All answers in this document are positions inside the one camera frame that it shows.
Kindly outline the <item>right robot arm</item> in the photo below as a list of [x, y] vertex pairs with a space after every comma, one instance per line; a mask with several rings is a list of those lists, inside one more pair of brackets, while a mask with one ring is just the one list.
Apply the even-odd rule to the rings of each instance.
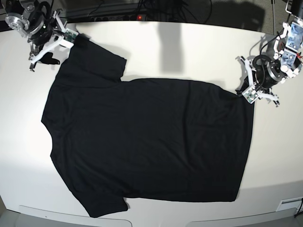
[[72, 48], [77, 32], [61, 21], [59, 10], [52, 10], [52, 4], [37, 0], [2, 0], [6, 11], [5, 22], [30, 44], [30, 70], [36, 64], [60, 64], [53, 58], [51, 50], [57, 46]]

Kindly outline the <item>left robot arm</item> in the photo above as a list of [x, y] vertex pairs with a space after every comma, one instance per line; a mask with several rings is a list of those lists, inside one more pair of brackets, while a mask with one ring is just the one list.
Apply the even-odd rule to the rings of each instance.
[[267, 99], [279, 107], [279, 97], [272, 87], [296, 77], [303, 69], [303, 2], [289, 0], [285, 11], [294, 16], [293, 21], [284, 22], [282, 30], [261, 47], [258, 56], [252, 60], [240, 57], [247, 76], [236, 93], [249, 104]]

